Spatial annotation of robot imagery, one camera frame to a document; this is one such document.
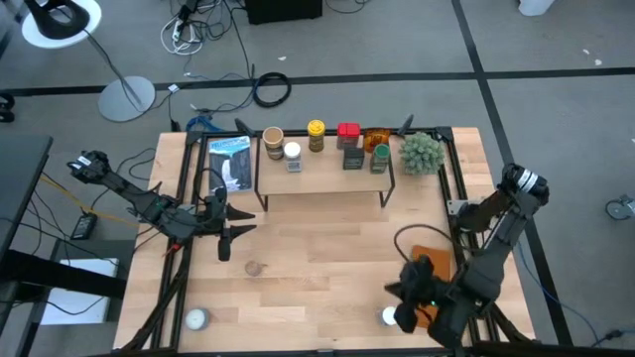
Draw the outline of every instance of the green can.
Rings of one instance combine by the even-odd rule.
[[[370,159],[370,173],[384,174],[390,162],[390,147],[386,144],[379,144],[373,150],[373,157]]]

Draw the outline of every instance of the white lamp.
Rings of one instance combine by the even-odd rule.
[[[88,21],[88,25],[84,28],[84,31],[62,40],[49,39],[42,35],[38,29],[33,14],[29,14],[22,25],[22,35],[31,45],[47,50],[69,47],[88,38],[88,41],[95,47],[104,60],[108,62],[106,53],[102,51],[101,46],[92,36],[88,35],[97,29],[101,21],[101,8],[99,4],[97,4],[95,0],[72,1],[86,10],[90,15],[90,20]],[[114,66],[111,68],[115,74],[117,74],[117,77],[123,79],[123,83],[121,79],[117,79],[108,84],[101,92],[98,103],[101,115],[108,120],[125,122],[144,114],[155,101],[156,91],[154,84],[141,76],[124,77],[117,68]]]

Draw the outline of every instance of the gray carpet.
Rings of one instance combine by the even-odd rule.
[[[349,9],[352,1],[330,0]],[[170,19],[167,0],[100,1],[104,19],[95,37],[126,74],[145,75],[153,82],[185,81],[186,58],[167,54],[159,42],[161,27]],[[628,0],[560,0],[543,17],[526,18],[517,1],[463,0],[465,15],[485,70],[606,68],[635,64],[631,21],[635,6]],[[353,15],[324,8],[315,20],[249,26],[235,12],[250,59],[257,72],[277,70],[289,76],[346,75],[399,72],[472,71],[469,57],[449,1],[373,0]],[[45,51],[27,44],[14,25],[12,39],[0,59],[0,89],[48,86],[104,85],[113,74],[88,43]],[[602,60],[601,66],[595,60]],[[235,33],[205,45],[192,58],[189,71],[218,78],[230,71],[245,73]],[[562,300],[586,316],[600,335],[610,328],[635,327],[633,271],[635,221],[615,222],[603,211],[608,199],[630,189],[633,177],[632,113],[635,92],[632,76],[490,80],[516,161],[546,177],[552,198],[536,217],[558,292]],[[282,87],[262,89],[274,98]],[[248,88],[182,90],[171,100],[171,114],[182,126],[194,112],[190,105],[215,107],[239,103]],[[166,91],[157,94],[157,103]],[[170,130],[168,105],[125,124],[102,119],[98,94],[51,95],[17,98],[18,120],[0,126],[7,132],[48,133],[54,137],[49,175],[81,200],[99,193],[68,175],[64,163],[81,150],[99,149],[113,163],[156,146],[159,134]],[[502,159],[481,93],[475,80],[389,81],[296,85],[289,101],[276,109],[255,105],[232,114],[218,114],[214,124],[231,129],[241,118],[254,128],[270,125],[304,128],[319,118],[328,127],[341,121],[363,126],[395,126],[410,114],[417,126],[478,127],[490,169],[500,177]],[[149,174],[150,166],[137,175]],[[69,231],[79,210],[58,192],[43,185],[39,193],[55,207],[57,219]],[[114,194],[98,208],[125,217],[123,201]],[[134,230],[100,221],[94,239],[130,240]],[[37,236],[21,230],[15,248],[33,249]],[[525,256],[534,269],[527,242]],[[39,252],[50,254],[45,239]],[[528,275],[515,252],[537,336],[556,337],[540,288]],[[12,313],[0,338],[0,354],[14,353],[28,314],[28,306]],[[565,311],[573,342],[590,345],[592,335],[574,313]],[[106,352],[116,324],[43,328],[33,356],[82,356]],[[635,348],[635,335],[603,345]]]

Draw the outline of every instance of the wooden table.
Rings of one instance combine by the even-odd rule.
[[[489,195],[492,178],[478,130],[452,131],[469,198]],[[194,240],[186,311],[207,308],[212,320],[204,331],[189,331],[184,325],[179,351],[437,347],[426,330],[405,334],[397,326],[380,325],[377,317],[381,308],[398,302],[383,290],[386,283],[398,280],[403,266],[392,241],[397,229],[428,223],[448,231],[439,177],[404,175],[398,154],[401,141],[391,137],[396,187],[383,209],[376,192],[278,194],[272,186],[268,189],[276,194],[269,199],[268,212],[254,192],[231,193],[229,201],[234,207],[256,214],[237,224],[258,227],[233,242],[231,261],[226,263],[216,258],[217,238]],[[184,146],[185,134],[161,135],[149,186],[162,181],[162,193],[176,194]],[[194,150],[190,168],[196,153]],[[445,165],[445,169],[452,197],[457,197],[451,166]],[[185,197],[191,196],[192,177],[193,170]],[[206,192],[207,177],[202,182],[202,192]],[[142,225],[140,231],[147,228]],[[138,243],[152,234],[140,236]],[[415,244],[452,249],[444,237],[427,230],[409,230],[400,240],[405,249]],[[157,301],[166,244],[166,237],[159,236],[135,254],[115,347],[134,335]],[[265,267],[258,278],[245,272],[250,261]],[[522,333],[534,337],[511,255],[497,302]],[[166,312],[163,345],[169,341],[172,306],[174,302]],[[480,335],[486,337],[484,324],[479,326]]]

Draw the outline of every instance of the yellow can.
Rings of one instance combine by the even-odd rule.
[[[326,132],[324,122],[321,120],[310,121],[307,131],[309,131],[309,149],[315,153],[324,150],[324,132]]]

